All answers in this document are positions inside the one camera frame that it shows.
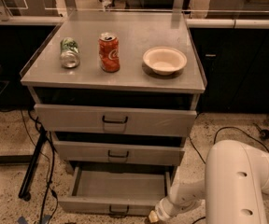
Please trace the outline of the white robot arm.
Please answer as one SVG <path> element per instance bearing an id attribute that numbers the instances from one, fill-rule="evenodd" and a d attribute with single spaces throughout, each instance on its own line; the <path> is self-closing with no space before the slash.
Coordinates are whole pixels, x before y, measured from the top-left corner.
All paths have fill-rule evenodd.
<path id="1" fill-rule="evenodd" d="M 268 224 L 265 196 L 269 196 L 269 153 L 222 140 L 207 154 L 205 178 L 173 185 L 149 213 L 149 221 L 167 221 L 205 201 L 206 224 Z"/>

